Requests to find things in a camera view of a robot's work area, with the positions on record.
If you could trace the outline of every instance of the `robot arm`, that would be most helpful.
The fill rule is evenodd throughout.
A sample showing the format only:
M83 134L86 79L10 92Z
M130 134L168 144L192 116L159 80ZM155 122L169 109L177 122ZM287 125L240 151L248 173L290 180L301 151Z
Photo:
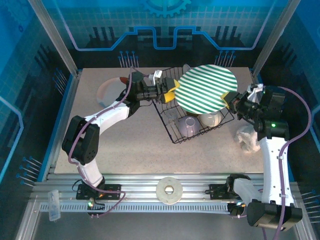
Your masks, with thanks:
M263 90L260 104L255 103L256 94ZM251 85L248 91L240 94L228 92L222 96L227 107L238 120L245 119L253 124L263 154L263 193L261 194L244 175L231 175L227 179L230 191L237 194L247 206L247 220L250 226L276 229L279 224L282 192L279 167L280 149L289 140L288 124L281 119L282 105L285 99L283 93L272 87L261 84ZM282 169L285 187L285 216L282 230L290 229L302 219L302 210L295 208L290 190L288 147L285 148L282 159Z
M99 171L96 162L98 153L99 136L112 125L133 115L140 107L142 100L156 100L162 103L169 102L174 98L174 89L179 87L179 83L172 78L162 77L162 71L157 70L153 75L154 85L147 86L144 81L144 75L135 71L132 73L131 88L128 89L129 82L126 83L126 91L129 91L126 99L117 107L104 112L103 109L93 115L80 117L75 116L71 119L65 134L62 149L69 154L77 135L84 125L91 119L95 118L85 129L84 136L80 137L72 153L71 160L77 163L78 170L84 176L84 183L104 189L105 179ZM108 108L115 106L123 97L122 93L119 98Z

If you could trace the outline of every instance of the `white disc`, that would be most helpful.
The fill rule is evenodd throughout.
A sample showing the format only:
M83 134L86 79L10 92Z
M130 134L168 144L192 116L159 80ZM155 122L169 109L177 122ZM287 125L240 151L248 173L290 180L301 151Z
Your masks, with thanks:
M173 177L162 178L156 186L156 196L164 204L172 205L179 202L182 193L182 184Z

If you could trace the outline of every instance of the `white plastic piece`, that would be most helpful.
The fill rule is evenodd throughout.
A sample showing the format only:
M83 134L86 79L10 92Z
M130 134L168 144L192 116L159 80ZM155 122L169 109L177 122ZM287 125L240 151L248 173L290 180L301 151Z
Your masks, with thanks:
M240 196L245 205L249 205L252 199L261 201L262 194L259 192L251 182L251 180L244 178L237 178L233 183L233 190Z
M154 74L149 74L148 79L154 84Z
M91 185L93 185L94 187L97 187L99 183L102 181L103 176L99 171L96 159L93 159L91 162L85 165L79 164L77 167L80 169L81 173L84 175L85 177L84 180L87 183L90 183Z
M257 87L255 87L251 91L251 85L248 86L247 92L250 93L250 95L247 97L247 99L251 102L256 102L257 93L261 92L264 89L264 85L262 83L258 84Z
M48 208L49 208L49 220L51 222L61 218L58 190L53 190L48 192Z
M117 103L118 103L118 101L115 101L109 107L112 107L112 106L116 105ZM107 111L106 113L102 114L101 116L99 116L98 118L96 118L91 124L97 124L100 127L100 135L101 135L105 130L110 128L112 125L116 124L117 122L119 122L121 120L126 119L129 115L129 110L130 110L129 107L127 107L126 104L121 103L116 108L111 109L111 110ZM89 121L93 117L97 116L100 112L97 112L97 113L90 115L90 116L86 116L85 120Z
M156 70L153 75L152 84L155 86L157 81L160 81L162 77L162 71Z
M277 205L282 204L281 198L281 184L280 184L280 170L279 170L279 152L283 145L286 143L284 138L273 137L267 139L264 137L259 141L263 154L263 193L262 202L270 203L275 201ZM284 190L285 190L285 205L290 206L294 204L294 199L290 190L289 173L288 173L288 161L287 161L288 147L283 152L282 168L284 178Z

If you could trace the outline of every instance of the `green and white striped plate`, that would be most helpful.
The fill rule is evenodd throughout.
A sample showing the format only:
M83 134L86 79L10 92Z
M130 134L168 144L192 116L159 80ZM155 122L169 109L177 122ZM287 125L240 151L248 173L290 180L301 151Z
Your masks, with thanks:
M180 87L174 91L177 103L193 114L208 114L223 109L226 104L221 95L237 91L235 75L216 65L202 65L190 69L179 79Z

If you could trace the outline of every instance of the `black wire dish rack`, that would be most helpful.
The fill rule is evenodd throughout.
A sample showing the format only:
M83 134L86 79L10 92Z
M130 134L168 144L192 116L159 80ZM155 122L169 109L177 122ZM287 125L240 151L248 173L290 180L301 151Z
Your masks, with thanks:
M183 68L170 67L163 70L162 74L164 78L169 77L179 81L180 77L183 75ZM165 104L161 104L161 102L156 102L155 100L153 100L152 102L163 123L163 126L166 132L168 133L171 141L174 144L178 144L178 143L181 144L187 140L191 140L197 136L208 133L214 129L221 128L226 123L229 123L235 119L235 117L231 114L231 112L225 107L222 110L220 110L222 114L222 120L217 126L209 127L209 126L203 125L201 121L199 121L200 132L197 135L194 135L191 137L185 137L185 136L182 136L181 133L179 132L178 123L180 119L187 116L188 114L184 109L182 109L178 105L176 99Z

